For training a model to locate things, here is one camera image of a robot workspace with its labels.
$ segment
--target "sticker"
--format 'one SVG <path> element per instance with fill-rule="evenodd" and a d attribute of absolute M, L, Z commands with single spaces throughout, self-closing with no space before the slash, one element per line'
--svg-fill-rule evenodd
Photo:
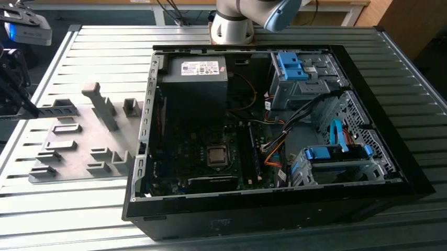
<path fill-rule="evenodd" d="M 219 75 L 218 61 L 199 61 L 182 63 L 182 76 Z"/>
<path fill-rule="evenodd" d="M 315 69 L 314 66 L 313 67 L 305 67 L 305 71 L 306 72 L 317 72 L 317 69 Z"/>
<path fill-rule="evenodd" d="M 278 176 L 281 177 L 281 179 L 282 179 L 283 181 L 286 181 L 286 179 L 287 179 L 287 175 L 286 175 L 286 173 L 285 173 L 282 170 L 279 170 L 279 172 L 278 172 Z"/>
<path fill-rule="evenodd" d="M 270 111 L 270 110 L 271 110 L 271 105 L 273 105 L 273 104 L 271 104 L 269 101 L 266 101 L 265 104 L 266 104 L 266 110 Z"/>

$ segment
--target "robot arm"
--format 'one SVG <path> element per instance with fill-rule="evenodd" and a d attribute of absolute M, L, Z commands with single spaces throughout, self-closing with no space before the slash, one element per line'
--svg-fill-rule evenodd
<path fill-rule="evenodd" d="M 247 44 L 250 22 L 271 32 L 282 31 L 294 19 L 302 0 L 218 0 L 211 27 L 213 40 L 219 44 Z"/>

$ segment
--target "power supply label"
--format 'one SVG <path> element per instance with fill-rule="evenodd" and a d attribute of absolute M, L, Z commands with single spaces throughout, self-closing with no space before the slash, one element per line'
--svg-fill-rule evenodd
<path fill-rule="evenodd" d="M 182 63 L 182 76 L 219 75 L 218 61 L 199 61 Z"/>

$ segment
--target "open computer tower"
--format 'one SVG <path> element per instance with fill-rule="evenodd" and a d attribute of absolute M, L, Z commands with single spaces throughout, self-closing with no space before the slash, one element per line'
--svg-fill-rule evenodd
<path fill-rule="evenodd" d="M 360 221 L 434 192 L 344 46 L 154 50 L 123 211 L 153 239 Z"/>

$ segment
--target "slotted aluminum table surface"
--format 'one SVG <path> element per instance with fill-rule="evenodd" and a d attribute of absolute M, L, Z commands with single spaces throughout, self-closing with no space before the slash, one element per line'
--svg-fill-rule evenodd
<path fill-rule="evenodd" d="M 83 83 L 102 84 L 113 102 L 145 98 L 153 45 L 209 44 L 209 28 L 71 27 L 34 102 L 89 104 Z M 126 180 L 33 185 L 29 172 L 55 119 L 21 121 L 0 157 L 0 249 L 33 250 L 446 250 L 446 104 L 385 32 L 374 28 L 257 29 L 258 44 L 342 44 L 408 142 L 437 193 L 364 222 L 155 243 L 122 221 Z"/>

